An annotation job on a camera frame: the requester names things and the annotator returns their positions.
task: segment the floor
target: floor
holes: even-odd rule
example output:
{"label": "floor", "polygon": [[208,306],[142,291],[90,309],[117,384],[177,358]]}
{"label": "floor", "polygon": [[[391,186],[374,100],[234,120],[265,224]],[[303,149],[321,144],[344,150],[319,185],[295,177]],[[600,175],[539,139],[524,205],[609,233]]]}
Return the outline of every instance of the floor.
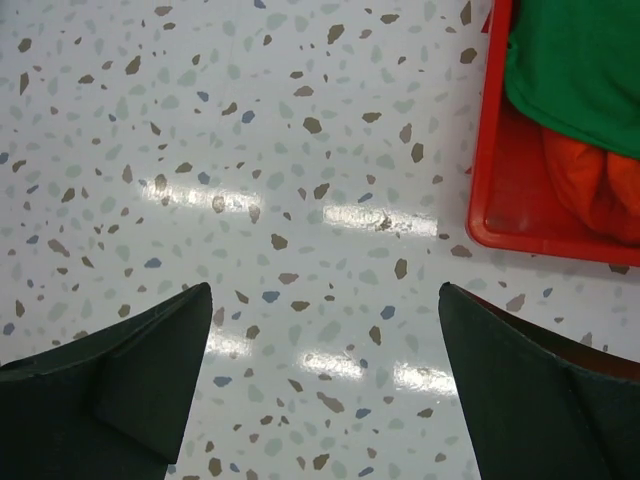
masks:
{"label": "floor", "polygon": [[0,362],[211,283],[168,479],[479,479],[444,281],[640,359],[636,270],[464,231],[490,0],[328,1],[0,3]]}

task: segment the green shirt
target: green shirt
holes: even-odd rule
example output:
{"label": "green shirt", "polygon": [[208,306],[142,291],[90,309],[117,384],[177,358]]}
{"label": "green shirt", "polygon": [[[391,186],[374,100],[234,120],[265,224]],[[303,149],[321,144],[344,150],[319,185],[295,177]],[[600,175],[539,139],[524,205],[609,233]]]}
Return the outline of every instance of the green shirt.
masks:
{"label": "green shirt", "polygon": [[640,159],[640,0],[521,0],[505,88],[539,124]]}

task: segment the terrazzo floor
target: terrazzo floor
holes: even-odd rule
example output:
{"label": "terrazzo floor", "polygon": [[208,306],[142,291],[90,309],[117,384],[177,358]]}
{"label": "terrazzo floor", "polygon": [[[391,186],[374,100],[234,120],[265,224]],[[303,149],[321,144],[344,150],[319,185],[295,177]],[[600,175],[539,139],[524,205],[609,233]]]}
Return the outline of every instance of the terrazzo floor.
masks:
{"label": "terrazzo floor", "polygon": [[636,270],[464,231],[489,7],[0,2],[0,362],[208,281],[168,479],[479,479],[442,282],[640,360]]}

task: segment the red tray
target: red tray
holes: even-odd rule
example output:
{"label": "red tray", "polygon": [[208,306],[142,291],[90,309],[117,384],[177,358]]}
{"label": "red tray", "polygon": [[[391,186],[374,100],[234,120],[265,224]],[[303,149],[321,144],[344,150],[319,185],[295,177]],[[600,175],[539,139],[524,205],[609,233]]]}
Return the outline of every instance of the red tray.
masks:
{"label": "red tray", "polygon": [[640,249],[592,232],[560,204],[547,174],[539,129],[503,94],[515,10],[512,0],[494,2],[469,235],[492,248],[640,266]]}

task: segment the brown speck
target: brown speck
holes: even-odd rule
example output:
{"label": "brown speck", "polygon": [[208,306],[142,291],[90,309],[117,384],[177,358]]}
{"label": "brown speck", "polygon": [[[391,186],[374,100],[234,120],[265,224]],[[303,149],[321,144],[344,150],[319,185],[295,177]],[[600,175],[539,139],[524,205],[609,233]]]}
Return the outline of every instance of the brown speck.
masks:
{"label": "brown speck", "polygon": [[396,278],[402,280],[407,276],[407,261],[404,258],[399,258],[393,271],[396,274]]}
{"label": "brown speck", "polygon": [[140,70],[140,55],[136,55],[124,69],[127,75],[134,75],[138,73],[138,70]]}
{"label": "brown speck", "polygon": [[629,267],[625,265],[609,265],[609,270],[611,270],[613,273],[626,275],[629,272]]}
{"label": "brown speck", "polygon": [[220,462],[219,458],[212,457],[211,460],[209,460],[209,472],[211,472],[211,475],[214,477],[220,476],[220,474],[222,473],[222,463]]}
{"label": "brown speck", "polygon": [[411,158],[413,163],[418,163],[424,158],[424,145],[416,143],[411,149]]}
{"label": "brown speck", "polygon": [[176,173],[188,173],[192,168],[193,166],[189,162],[184,162],[176,168]]}
{"label": "brown speck", "polygon": [[318,185],[313,190],[313,196],[315,197],[316,200],[320,200],[322,197],[325,196],[325,194],[327,193],[327,190],[329,190],[328,183],[323,183],[322,185]]}
{"label": "brown speck", "polygon": [[249,297],[247,297],[242,292],[239,292],[238,290],[236,290],[236,297],[238,297],[238,300],[240,301],[240,303],[244,303],[245,305],[249,303]]}
{"label": "brown speck", "polygon": [[296,312],[302,312],[303,310],[306,310],[309,307],[309,305],[310,305],[309,302],[301,302],[301,301],[291,302],[291,308],[293,308]]}
{"label": "brown speck", "polygon": [[451,249],[451,255],[454,257],[471,258],[473,255],[467,247],[456,245]]}
{"label": "brown speck", "polygon": [[16,163],[11,165],[11,170],[13,170],[13,173],[17,173],[18,170],[20,170],[20,168],[26,164],[27,164],[26,160],[18,160]]}
{"label": "brown speck", "polygon": [[373,343],[380,346],[382,344],[382,335],[380,334],[380,328],[373,326],[369,330],[369,337],[373,340]]}
{"label": "brown speck", "polygon": [[282,250],[283,248],[287,248],[289,241],[286,238],[273,233],[271,235],[271,245],[273,245],[273,248],[276,250]]}
{"label": "brown speck", "polygon": [[156,176],[154,183],[158,192],[164,192],[164,189],[167,188],[167,177],[165,177],[163,174],[160,174]]}
{"label": "brown speck", "polygon": [[249,205],[249,218],[254,225],[260,219],[260,207],[257,205]]}
{"label": "brown speck", "polygon": [[156,12],[156,15],[158,15],[159,17],[164,17],[171,10],[173,10],[173,7],[156,7],[154,11]]}
{"label": "brown speck", "polygon": [[341,413],[344,412],[344,405],[337,399],[327,397],[324,393],[318,392],[318,399],[322,400],[322,403],[331,410],[333,413]]}
{"label": "brown speck", "polygon": [[133,173],[131,173],[131,166],[127,164],[122,170],[122,180],[125,183],[131,183],[133,181]]}
{"label": "brown speck", "polygon": [[28,86],[29,74],[27,72],[24,72],[22,75],[20,75],[20,95],[24,93]]}
{"label": "brown speck", "polygon": [[293,389],[294,389],[296,392],[300,393],[302,390],[304,390],[304,389],[302,388],[302,385],[300,385],[300,382],[297,382],[297,381],[292,380],[292,379],[290,379],[290,378],[289,378],[288,380],[289,380],[289,383],[291,384],[291,386],[293,387]]}
{"label": "brown speck", "polygon": [[521,293],[507,302],[507,312],[519,312],[524,305],[526,295]]}
{"label": "brown speck", "polygon": [[64,248],[64,245],[62,245],[58,240],[56,240],[55,238],[52,240],[49,240],[47,242],[47,245],[49,245],[49,248],[51,250],[53,250],[55,253],[61,253],[63,257],[69,258],[69,256],[71,255],[69,253],[69,251]]}
{"label": "brown speck", "polygon": [[70,202],[76,196],[76,190],[74,188],[68,188],[64,195],[62,196],[62,203]]}
{"label": "brown speck", "polygon": [[294,97],[310,97],[311,95],[313,95],[313,88],[308,85],[300,87],[293,94]]}
{"label": "brown speck", "polygon": [[307,117],[304,119],[302,126],[307,129],[311,134],[320,133],[322,131],[322,125],[317,118]]}
{"label": "brown speck", "polygon": [[122,305],[120,307],[120,309],[118,310],[118,315],[120,315],[120,318],[124,318],[127,315],[129,315],[129,312],[131,312],[131,305],[127,305],[126,303],[124,305]]}
{"label": "brown speck", "polygon": [[237,110],[238,110],[238,105],[236,104],[236,102],[231,102],[231,105],[229,105],[225,110],[222,111],[222,115],[223,116],[231,115]]}
{"label": "brown speck", "polygon": [[400,130],[400,140],[402,140],[402,143],[409,143],[411,141],[411,133],[412,133],[412,126],[410,123],[407,123],[404,127],[402,127],[402,130]]}
{"label": "brown speck", "polygon": [[216,213],[222,213],[224,212],[224,197],[221,195],[216,195],[215,197],[213,197],[213,202],[211,202],[212,206],[213,206],[213,210]]}
{"label": "brown speck", "polygon": [[433,415],[433,409],[432,408],[425,408],[421,412],[418,412],[418,416],[420,418],[431,418],[432,415]]}
{"label": "brown speck", "polygon": [[313,459],[313,468],[314,470],[322,470],[322,468],[326,465],[327,460],[329,460],[329,454],[324,453],[322,455],[318,455]]}
{"label": "brown speck", "polygon": [[478,52],[476,52],[475,48],[467,48],[460,54],[460,63],[467,65],[473,62],[477,56]]}
{"label": "brown speck", "polygon": [[29,50],[31,48],[31,39],[30,38],[23,38],[20,41],[20,44],[18,45],[18,50],[20,51],[20,53],[24,53],[27,50]]}
{"label": "brown speck", "polygon": [[471,0],[467,2],[460,12],[460,21],[462,25],[469,25],[471,23]]}
{"label": "brown speck", "polygon": [[389,25],[390,23],[395,22],[398,18],[400,18],[400,15],[395,14],[395,13],[393,13],[393,14],[388,13],[387,15],[381,16],[380,20],[382,21],[382,23],[384,23],[386,25]]}
{"label": "brown speck", "polygon": [[216,327],[221,327],[224,324],[224,307],[220,307],[213,315],[213,324]]}
{"label": "brown speck", "polygon": [[16,300],[16,316],[21,318],[24,315],[24,305],[20,300]]}
{"label": "brown speck", "polygon": [[593,334],[591,332],[587,332],[581,339],[580,343],[586,345],[587,347],[591,347],[593,345]]}
{"label": "brown speck", "polygon": [[337,39],[340,38],[340,35],[344,33],[344,25],[333,25],[329,29],[329,33],[327,34],[327,43],[332,45]]}
{"label": "brown speck", "polygon": [[247,328],[246,337],[249,340],[255,340],[258,335],[260,335],[260,328],[257,325]]}
{"label": "brown speck", "polygon": [[83,84],[93,83],[93,77],[89,74],[84,75],[80,77],[80,80],[78,80],[78,83],[83,83]]}
{"label": "brown speck", "polygon": [[278,276],[278,280],[280,280],[284,285],[289,285],[290,283],[295,282],[298,277],[299,275],[297,273],[281,273]]}
{"label": "brown speck", "polygon": [[367,123],[373,123],[378,120],[382,114],[380,112],[369,112],[362,115],[362,119]]}

